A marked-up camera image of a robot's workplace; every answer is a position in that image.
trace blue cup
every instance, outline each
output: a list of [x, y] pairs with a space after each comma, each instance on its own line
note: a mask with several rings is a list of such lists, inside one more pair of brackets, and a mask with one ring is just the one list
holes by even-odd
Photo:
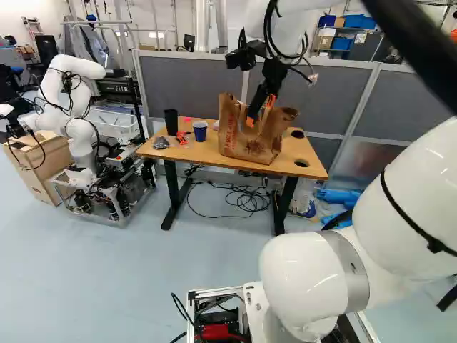
[[206, 121], [195, 121], [192, 126], [194, 127], [195, 140], [199, 142], [205, 141], [208, 123]]

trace shelf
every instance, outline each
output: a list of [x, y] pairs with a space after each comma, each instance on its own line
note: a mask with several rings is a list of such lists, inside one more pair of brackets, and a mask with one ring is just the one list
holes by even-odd
[[366, 31], [366, 32], [376, 32], [379, 30], [376, 29], [363, 29], [361, 27], [335, 27], [335, 26], [324, 26], [318, 27], [318, 29], [337, 29], [337, 30], [347, 30], [347, 31]]
[[319, 49], [319, 51], [350, 51], [350, 50], [343, 50], [343, 49]]

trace black monitor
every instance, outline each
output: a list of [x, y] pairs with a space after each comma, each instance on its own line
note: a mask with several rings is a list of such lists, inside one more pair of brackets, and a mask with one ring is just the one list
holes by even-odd
[[187, 51], [194, 52], [195, 36], [192, 36], [191, 34], [184, 35], [184, 48], [186, 48]]
[[40, 55], [41, 64], [46, 68], [51, 64], [52, 59], [59, 54], [54, 36], [40, 35], [35, 36], [36, 47]]

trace white plastic bin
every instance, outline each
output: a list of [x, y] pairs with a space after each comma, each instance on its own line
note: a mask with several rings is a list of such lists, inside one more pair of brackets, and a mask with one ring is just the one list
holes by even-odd
[[95, 125], [102, 136], [132, 139], [139, 134], [134, 115], [91, 108], [86, 119]]

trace brown paper bag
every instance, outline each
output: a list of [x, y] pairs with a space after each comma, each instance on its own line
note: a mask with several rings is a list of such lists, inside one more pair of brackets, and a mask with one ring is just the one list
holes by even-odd
[[232, 94], [219, 94], [219, 153], [269, 165], [281, 152], [282, 134], [298, 111], [274, 107], [264, 111], [254, 127], [246, 125], [246, 115], [245, 104]]

